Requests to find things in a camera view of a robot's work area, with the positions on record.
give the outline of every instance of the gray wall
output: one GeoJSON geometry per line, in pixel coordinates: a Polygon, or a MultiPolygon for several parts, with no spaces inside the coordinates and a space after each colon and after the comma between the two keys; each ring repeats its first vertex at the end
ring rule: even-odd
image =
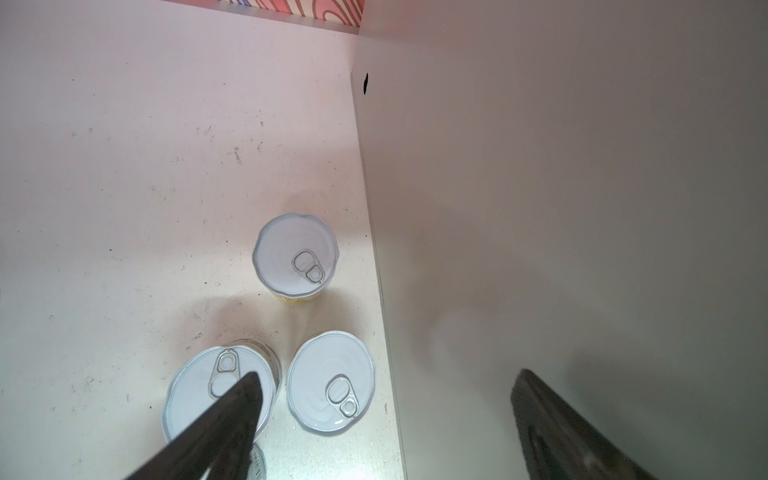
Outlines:
{"type": "Polygon", "coordinates": [[[660,478],[765,478],[766,3],[624,3],[366,3],[410,480],[527,478],[523,367],[660,478]]]}

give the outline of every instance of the pull tab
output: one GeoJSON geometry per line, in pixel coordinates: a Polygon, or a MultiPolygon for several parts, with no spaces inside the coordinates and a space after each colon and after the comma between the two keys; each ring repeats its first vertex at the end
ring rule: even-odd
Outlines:
{"type": "Polygon", "coordinates": [[[301,250],[293,258],[293,269],[312,283],[322,283],[326,277],[317,256],[312,250],[301,250]]]}
{"type": "Polygon", "coordinates": [[[352,420],[359,414],[360,404],[357,402],[357,396],[355,396],[352,383],[346,375],[337,375],[328,382],[326,400],[345,419],[352,420]],[[331,388],[334,385],[337,385],[337,387],[334,389],[333,397],[341,399],[338,402],[334,402],[331,399],[331,388]]]}
{"type": "Polygon", "coordinates": [[[216,358],[214,370],[210,374],[208,395],[217,400],[238,380],[240,380],[240,360],[237,358],[237,352],[224,349],[216,358]]]}

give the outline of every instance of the can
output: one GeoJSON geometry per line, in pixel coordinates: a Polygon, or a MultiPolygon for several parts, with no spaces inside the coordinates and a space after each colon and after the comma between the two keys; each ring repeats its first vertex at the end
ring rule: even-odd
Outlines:
{"type": "Polygon", "coordinates": [[[261,283],[289,302],[311,300],[336,272],[339,243],[314,215],[283,214],[259,232],[253,266],[261,283]]]}
{"type": "Polygon", "coordinates": [[[166,441],[182,433],[248,372],[259,375],[263,394],[256,438],[270,419],[277,398],[280,361],[270,347],[244,339],[204,350],[176,373],[163,409],[166,441]]]}
{"type": "Polygon", "coordinates": [[[320,333],[299,348],[288,368],[288,408],[310,432],[341,433],[366,412],[375,386],[365,343],[348,332],[320,333]]]}

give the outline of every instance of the tin can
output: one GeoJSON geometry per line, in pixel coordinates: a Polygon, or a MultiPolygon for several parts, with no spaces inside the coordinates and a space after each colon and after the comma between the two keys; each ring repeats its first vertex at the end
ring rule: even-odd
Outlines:
{"type": "Polygon", "coordinates": [[[263,394],[256,438],[270,419],[277,398],[280,361],[270,347],[244,339],[204,350],[177,372],[168,387],[163,409],[166,441],[182,433],[248,372],[259,375],[263,394]]]}
{"type": "Polygon", "coordinates": [[[323,291],[336,272],[339,243],[314,215],[284,214],[259,232],[253,266],[261,283],[289,302],[306,302],[323,291]]]}
{"type": "Polygon", "coordinates": [[[376,373],[366,344],[338,330],[307,340],[288,368],[286,397],[304,429],[341,433],[368,409],[376,373]]]}

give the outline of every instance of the white can lid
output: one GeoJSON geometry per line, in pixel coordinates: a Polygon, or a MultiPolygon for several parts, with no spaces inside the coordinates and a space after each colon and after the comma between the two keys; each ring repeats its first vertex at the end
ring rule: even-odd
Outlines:
{"type": "Polygon", "coordinates": [[[336,236],[314,215],[284,214],[270,220],[253,251],[259,280],[289,298],[322,290],[333,277],[338,259],[336,236]]]}
{"type": "Polygon", "coordinates": [[[256,435],[269,420],[277,395],[270,364],[248,346],[215,346],[195,355],[178,371],[168,389],[163,410],[163,432],[170,442],[213,405],[241,376],[256,372],[261,383],[263,404],[256,435]]]}
{"type": "Polygon", "coordinates": [[[305,429],[340,432],[365,413],[374,385],[366,344],[347,332],[325,332],[307,340],[290,364],[288,407],[305,429]]]}

